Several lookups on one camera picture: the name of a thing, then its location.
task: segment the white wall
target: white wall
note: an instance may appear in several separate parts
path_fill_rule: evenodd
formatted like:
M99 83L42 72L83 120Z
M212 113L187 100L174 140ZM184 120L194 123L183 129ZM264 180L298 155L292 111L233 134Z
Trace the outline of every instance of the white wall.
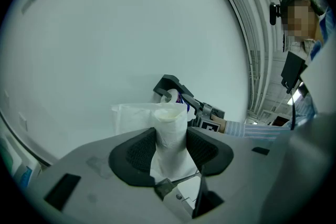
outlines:
M245 120L245 45L228 0L36 0L23 14L26 1L2 26L0 108L46 161L108 137L112 104L157 102L165 73Z

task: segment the person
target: person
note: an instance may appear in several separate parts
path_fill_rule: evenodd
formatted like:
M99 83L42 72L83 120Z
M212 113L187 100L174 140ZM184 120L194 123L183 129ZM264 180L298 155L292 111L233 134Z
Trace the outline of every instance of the person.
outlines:
M289 50L306 61L310 61L318 54L330 37L335 27L335 17L327 7L325 12L315 0L282 0L280 3L281 21L288 36L294 37L300 44ZM316 114L311 95L300 97L296 103L295 126L301 125ZM290 131L292 119L284 126L261 126L225 121L216 116L212 120L221 124L220 132L233 136L274 140L277 135Z

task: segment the striped shirt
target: striped shirt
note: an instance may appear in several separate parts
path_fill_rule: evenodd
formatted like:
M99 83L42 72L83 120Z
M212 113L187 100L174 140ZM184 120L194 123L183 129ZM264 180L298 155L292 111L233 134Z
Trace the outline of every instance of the striped shirt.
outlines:
M326 43L336 24L333 12L329 7L327 7L326 12L320 16L319 21L322 37L324 43ZM322 43L321 41L317 40L310 53L311 60L313 60L313 58L320 51L321 48ZM296 102L295 111L295 126L302 125L307 120L310 120L315 116L316 109L309 93L307 93L305 98L300 96L300 98ZM289 132L291 124L292 119L286 122L285 125L282 127L269 125L252 125L234 121L226 121L224 133L233 136L273 141L275 138L277 138L278 135Z

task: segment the wall outlet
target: wall outlet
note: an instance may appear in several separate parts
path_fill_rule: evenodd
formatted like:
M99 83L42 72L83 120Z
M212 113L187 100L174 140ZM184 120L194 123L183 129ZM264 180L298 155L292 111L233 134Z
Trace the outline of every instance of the wall outlet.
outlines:
M9 94L6 90L4 90L4 102L6 107L9 109Z
M27 127L27 120L22 116L22 114L19 112L19 121L21 127L28 132L28 127Z

